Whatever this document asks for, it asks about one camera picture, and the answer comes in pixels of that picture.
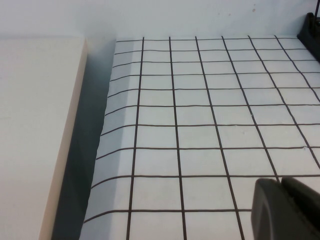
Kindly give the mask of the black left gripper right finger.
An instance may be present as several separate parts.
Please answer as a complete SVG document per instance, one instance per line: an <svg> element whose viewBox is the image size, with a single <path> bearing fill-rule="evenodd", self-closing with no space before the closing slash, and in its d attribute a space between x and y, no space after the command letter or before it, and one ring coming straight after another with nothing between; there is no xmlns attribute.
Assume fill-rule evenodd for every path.
<svg viewBox="0 0 320 240"><path fill-rule="evenodd" d="M320 194L292 177L282 178L281 186L293 201L297 214L308 229L307 231L319 240Z"/></svg>

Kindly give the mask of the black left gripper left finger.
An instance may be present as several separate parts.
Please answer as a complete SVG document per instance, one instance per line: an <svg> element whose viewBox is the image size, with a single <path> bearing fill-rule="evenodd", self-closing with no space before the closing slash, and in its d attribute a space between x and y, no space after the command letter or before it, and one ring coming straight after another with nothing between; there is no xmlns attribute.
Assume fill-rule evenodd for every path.
<svg viewBox="0 0 320 240"><path fill-rule="evenodd" d="M273 179L259 178L255 182L251 225L255 240L314 239L281 182Z"/></svg>

